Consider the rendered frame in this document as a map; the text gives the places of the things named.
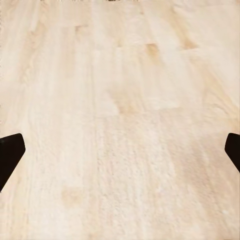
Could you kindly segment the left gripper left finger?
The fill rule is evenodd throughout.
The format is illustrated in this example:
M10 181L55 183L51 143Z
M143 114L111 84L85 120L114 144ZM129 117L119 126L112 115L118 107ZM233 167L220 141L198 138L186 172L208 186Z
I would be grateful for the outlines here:
M26 151L21 133L0 138L0 192Z

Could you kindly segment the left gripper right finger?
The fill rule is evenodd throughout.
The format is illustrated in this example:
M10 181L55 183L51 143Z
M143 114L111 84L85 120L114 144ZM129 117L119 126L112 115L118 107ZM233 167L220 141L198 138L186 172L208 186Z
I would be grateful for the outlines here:
M240 172L240 135L229 133L225 143L225 152Z

